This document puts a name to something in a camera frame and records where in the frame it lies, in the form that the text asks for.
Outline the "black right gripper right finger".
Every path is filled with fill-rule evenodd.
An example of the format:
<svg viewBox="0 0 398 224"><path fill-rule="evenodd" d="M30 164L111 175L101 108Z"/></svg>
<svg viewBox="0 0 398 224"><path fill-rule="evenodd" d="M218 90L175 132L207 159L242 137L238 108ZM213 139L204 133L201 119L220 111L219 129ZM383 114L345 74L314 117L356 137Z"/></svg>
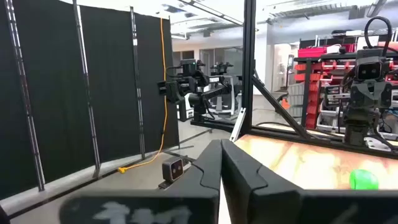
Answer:
<svg viewBox="0 0 398 224"><path fill-rule="evenodd" d="M304 190L231 141L221 147L232 224L398 224L398 190Z"/></svg>

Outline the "silver metal bar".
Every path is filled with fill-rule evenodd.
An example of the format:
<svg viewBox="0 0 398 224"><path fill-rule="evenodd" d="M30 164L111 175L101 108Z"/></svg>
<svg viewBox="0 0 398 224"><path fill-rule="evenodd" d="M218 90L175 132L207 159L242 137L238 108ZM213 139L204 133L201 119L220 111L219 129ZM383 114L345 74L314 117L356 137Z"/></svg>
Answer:
<svg viewBox="0 0 398 224"><path fill-rule="evenodd" d="M239 139L239 134L240 134L242 125L244 123L245 116L246 116L246 108L241 108L241 110L238 114L238 117L236 119L233 131L229 138L229 140L231 142L235 142L237 139Z"/></svg>

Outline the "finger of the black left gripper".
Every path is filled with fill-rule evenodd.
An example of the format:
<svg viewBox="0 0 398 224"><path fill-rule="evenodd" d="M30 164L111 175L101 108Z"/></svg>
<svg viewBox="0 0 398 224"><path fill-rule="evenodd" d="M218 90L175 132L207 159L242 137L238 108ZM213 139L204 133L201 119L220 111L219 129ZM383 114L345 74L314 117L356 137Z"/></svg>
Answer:
<svg viewBox="0 0 398 224"><path fill-rule="evenodd" d="M349 105L352 108L368 108L369 89L366 83L354 83L351 86Z"/></svg>
<svg viewBox="0 0 398 224"><path fill-rule="evenodd" d="M392 101L392 84L376 82L373 87L373 102L375 108L389 108Z"/></svg>

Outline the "black folding partition screen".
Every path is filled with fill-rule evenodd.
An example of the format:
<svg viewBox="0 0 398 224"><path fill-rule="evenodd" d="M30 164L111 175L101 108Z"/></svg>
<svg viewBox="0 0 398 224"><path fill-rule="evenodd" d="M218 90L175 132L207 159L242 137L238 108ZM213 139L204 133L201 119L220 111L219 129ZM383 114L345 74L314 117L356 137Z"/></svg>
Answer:
<svg viewBox="0 0 398 224"><path fill-rule="evenodd" d="M172 64L167 19L12 0L24 72L0 0L0 200L96 163L173 147L177 112L157 83Z"/></svg>

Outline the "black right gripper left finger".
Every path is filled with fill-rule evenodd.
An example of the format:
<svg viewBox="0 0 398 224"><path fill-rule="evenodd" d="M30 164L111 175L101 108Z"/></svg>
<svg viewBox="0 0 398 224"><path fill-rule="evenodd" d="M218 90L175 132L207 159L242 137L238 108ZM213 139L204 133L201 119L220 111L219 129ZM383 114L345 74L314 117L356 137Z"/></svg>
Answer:
<svg viewBox="0 0 398 224"><path fill-rule="evenodd" d="M218 224L221 141L207 145L190 168L165 190L82 192L58 212L61 224Z"/></svg>

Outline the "orange and black tool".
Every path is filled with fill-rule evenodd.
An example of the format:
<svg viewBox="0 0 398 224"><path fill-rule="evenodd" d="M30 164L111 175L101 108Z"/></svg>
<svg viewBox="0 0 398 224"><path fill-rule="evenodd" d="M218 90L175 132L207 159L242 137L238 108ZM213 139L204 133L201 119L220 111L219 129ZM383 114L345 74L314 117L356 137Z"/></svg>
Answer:
<svg viewBox="0 0 398 224"><path fill-rule="evenodd" d="M280 95L280 96L277 98L277 101L281 104L281 106L282 106L283 109L285 109L285 110L287 110L287 109L290 108L290 105L289 105L289 103L288 103L288 101L287 101L288 95L289 95L288 93L284 93L283 95Z"/></svg>

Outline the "green lime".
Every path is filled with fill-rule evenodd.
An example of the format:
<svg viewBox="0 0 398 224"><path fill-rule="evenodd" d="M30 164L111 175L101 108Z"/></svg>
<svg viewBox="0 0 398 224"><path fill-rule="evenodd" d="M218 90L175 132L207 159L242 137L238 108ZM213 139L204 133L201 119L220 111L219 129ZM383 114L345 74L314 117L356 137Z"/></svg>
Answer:
<svg viewBox="0 0 398 224"><path fill-rule="evenodd" d="M379 188L377 177L364 169L353 170L349 176L349 184L353 190L377 190Z"/></svg>

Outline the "black aluminium table frame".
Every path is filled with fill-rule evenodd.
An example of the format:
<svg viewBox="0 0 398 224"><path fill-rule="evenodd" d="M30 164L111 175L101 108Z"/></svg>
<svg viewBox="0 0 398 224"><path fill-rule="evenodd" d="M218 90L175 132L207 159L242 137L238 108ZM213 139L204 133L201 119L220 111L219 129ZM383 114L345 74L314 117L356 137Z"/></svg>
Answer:
<svg viewBox="0 0 398 224"><path fill-rule="evenodd" d="M350 146L342 143L339 139L330 139L329 136L312 136L299 125L285 109L276 101L271 93L266 90L260 79L256 78L255 72L255 28L256 28L256 0L244 0L244 24L243 24L243 99L242 106L246 109L246 116L242 121L236 121L241 125L238 135L253 134L265 138L275 138L285 141L299 142L314 146L329 147L343 151L357 152L372 156L386 157L398 160L398 152L386 152L368 147ZM277 109L282 117L293 128L292 131L280 129L263 128L252 125L252 97L253 88L256 87L266 100Z"/></svg>

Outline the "black rack with red bins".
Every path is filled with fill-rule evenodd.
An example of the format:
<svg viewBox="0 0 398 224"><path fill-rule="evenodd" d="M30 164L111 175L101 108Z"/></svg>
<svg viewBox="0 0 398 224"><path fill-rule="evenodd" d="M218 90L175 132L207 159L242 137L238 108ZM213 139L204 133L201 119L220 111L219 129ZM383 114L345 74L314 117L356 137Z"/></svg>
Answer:
<svg viewBox="0 0 398 224"><path fill-rule="evenodd" d="M343 127L341 119L332 118L337 115L340 102L326 106L326 87L339 85L344 76L354 67L352 59L344 59L339 53L342 47L346 53L355 53L366 46L364 34L344 35L339 32L325 36L316 36L314 40L301 41L295 81L303 85L302 123L306 128L321 130L337 130Z"/></svg>

